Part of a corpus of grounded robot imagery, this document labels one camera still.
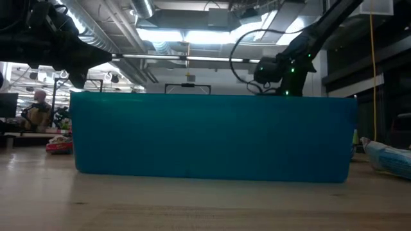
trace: blue plastic bin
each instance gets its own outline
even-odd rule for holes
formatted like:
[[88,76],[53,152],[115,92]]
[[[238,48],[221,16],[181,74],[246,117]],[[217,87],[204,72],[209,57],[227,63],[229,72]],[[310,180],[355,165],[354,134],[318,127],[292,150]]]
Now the blue plastic bin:
[[71,115],[82,173],[343,182],[356,101],[79,92]]

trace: white plastic bag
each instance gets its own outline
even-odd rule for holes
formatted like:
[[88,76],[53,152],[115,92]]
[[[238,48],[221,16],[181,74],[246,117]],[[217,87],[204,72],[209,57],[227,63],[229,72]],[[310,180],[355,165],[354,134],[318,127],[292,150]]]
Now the white plastic bag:
[[386,171],[411,180],[411,151],[393,148],[365,137],[362,137],[361,141],[375,170]]

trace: robotic arm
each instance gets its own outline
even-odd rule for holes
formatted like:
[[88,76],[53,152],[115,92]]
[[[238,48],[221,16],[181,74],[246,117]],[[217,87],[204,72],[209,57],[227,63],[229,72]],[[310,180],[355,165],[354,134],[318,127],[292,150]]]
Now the robotic arm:
[[66,70],[77,88],[83,88],[87,71],[112,60],[104,50],[82,42],[64,5],[38,0],[0,1],[0,60],[37,69],[50,65]]
[[261,84],[278,83],[277,96],[302,96],[308,72],[315,73],[313,59],[329,36],[363,0],[338,0],[316,23],[307,27],[276,57],[263,57],[254,72]]

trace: computer monitor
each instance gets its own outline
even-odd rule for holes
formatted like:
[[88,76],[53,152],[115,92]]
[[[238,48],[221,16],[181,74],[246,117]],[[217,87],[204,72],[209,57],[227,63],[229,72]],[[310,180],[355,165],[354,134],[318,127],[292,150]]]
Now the computer monitor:
[[18,93],[0,93],[0,118],[14,118]]

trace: red object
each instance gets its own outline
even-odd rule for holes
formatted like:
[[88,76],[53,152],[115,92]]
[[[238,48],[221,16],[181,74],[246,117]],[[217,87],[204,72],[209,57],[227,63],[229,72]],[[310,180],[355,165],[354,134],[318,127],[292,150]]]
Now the red object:
[[46,151],[51,154],[70,154],[73,150],[73,142],[59,143],[59,144],[47,144]]

